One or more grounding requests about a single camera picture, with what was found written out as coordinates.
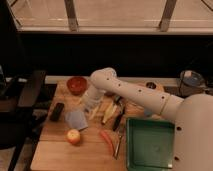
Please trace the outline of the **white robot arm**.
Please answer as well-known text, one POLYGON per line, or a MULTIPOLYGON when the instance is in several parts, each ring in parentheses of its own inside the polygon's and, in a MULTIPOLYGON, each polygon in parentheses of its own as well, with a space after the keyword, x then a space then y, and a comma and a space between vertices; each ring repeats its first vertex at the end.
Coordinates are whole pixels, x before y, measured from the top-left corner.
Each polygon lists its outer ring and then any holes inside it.
POLYGON ((175 125, 172 171, 213 171, 213 96, 181 98, 122 81, 113 68, 104 68, 90 76, 83 95, 85 108, 95 108, 106 92, 131 100, 175 125))

